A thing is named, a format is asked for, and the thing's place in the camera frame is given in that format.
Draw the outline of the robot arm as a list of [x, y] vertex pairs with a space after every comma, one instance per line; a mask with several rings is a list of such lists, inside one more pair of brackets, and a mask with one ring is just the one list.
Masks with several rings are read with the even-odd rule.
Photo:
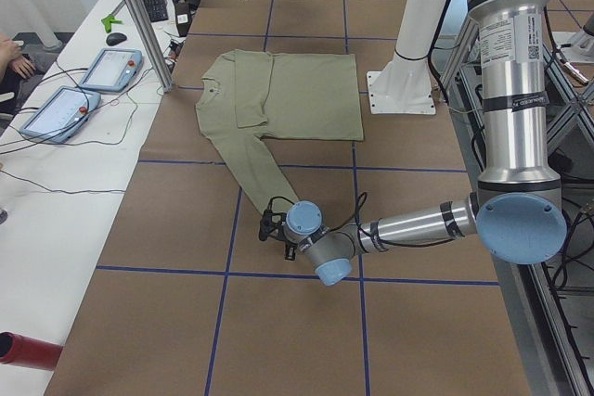
[[[380, 114], [420, 113], [430, 106], [432, 48], [451, 0], [407, 0], [392, 60], [368, 74], [369, 104]], [[352, 270], [355, 256], [390, 249], [441, 247], [478, 236], [494, 258], [530, 265], [561, 251], [567, 227], [560, 176], [549, 166], [542, 16], [549, 0], [467, 0], [456, 53], [477, 50], [482, 74], [482, 124], [474, 189], [462, 199], [368, 223], [354, 211], [328, 227], [319, 207], [293, 201], [266, 207], [261, 240], [302, 252], [331, 286]]]

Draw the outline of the person hand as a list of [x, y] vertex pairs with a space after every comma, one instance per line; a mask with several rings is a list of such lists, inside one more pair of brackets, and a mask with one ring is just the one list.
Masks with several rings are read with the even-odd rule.
[[23, 79], [31, 78], [36, 70], [34, 64], [22, 54], [20, 46], [1, 33], [1, 80], [4, 80], [8, 69]]

